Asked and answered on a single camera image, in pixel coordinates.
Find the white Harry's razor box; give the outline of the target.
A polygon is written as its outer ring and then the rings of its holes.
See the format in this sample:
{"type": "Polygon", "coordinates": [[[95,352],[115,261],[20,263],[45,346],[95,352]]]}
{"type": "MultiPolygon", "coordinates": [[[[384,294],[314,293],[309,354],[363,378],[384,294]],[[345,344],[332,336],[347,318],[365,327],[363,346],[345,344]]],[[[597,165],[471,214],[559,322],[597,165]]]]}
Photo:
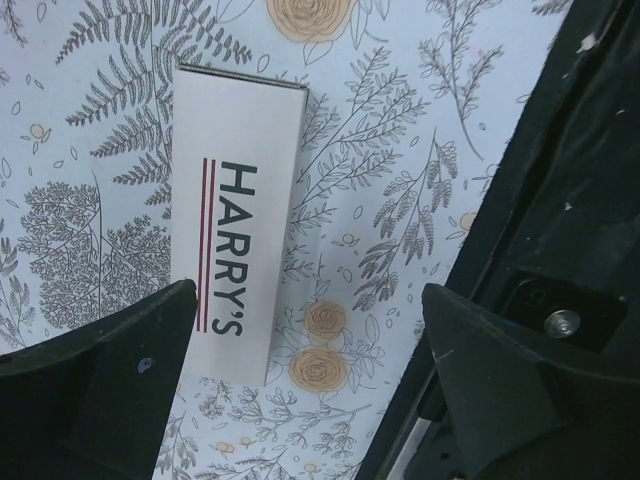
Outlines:
{"type": "Polygon", "coordinates": [[[266,382],[307,97],[286,81],[174,73],[171,277],[196,285],[190,374],[266,382]]]}

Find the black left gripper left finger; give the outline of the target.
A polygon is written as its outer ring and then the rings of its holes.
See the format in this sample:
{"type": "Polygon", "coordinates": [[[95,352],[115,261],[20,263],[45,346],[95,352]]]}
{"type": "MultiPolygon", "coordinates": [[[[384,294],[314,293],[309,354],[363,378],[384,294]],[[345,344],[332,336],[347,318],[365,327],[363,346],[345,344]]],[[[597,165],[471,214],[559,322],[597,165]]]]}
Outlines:
{"type": "Polygon", "coordinates": [[[196,308],[180,280],[2,355],[2,478],[151,478],[196,308]]]}

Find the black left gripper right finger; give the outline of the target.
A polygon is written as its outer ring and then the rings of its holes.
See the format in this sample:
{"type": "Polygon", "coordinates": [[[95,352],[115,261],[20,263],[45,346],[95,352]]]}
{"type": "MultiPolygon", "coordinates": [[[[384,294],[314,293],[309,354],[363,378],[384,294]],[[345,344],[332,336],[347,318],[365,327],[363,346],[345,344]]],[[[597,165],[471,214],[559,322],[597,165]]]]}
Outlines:
{"type": "Polygon", "coordinates": [[[426,285],[422,302],[467,478],[638,478],[638,365],[507,322],[441,285],[426,285]]]}

